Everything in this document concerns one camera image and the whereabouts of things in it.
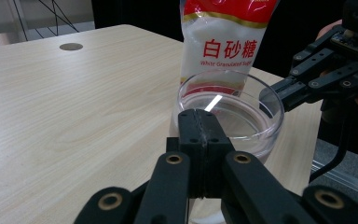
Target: white granulated sugar label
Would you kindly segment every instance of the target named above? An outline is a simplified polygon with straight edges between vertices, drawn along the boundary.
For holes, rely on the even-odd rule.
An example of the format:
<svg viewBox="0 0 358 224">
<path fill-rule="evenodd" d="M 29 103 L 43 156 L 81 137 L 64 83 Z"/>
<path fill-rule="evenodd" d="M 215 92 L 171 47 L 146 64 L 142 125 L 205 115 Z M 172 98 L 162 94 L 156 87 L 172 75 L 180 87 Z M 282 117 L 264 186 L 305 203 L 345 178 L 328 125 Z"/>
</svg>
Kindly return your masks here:
<svg viewBox="0 0 358 224">
<path fill-rule="evenodd" d="M 248 73 L 275 4 L 275 0 L 182 2 L 181 82 L 216 69 Z"/>
</svg>

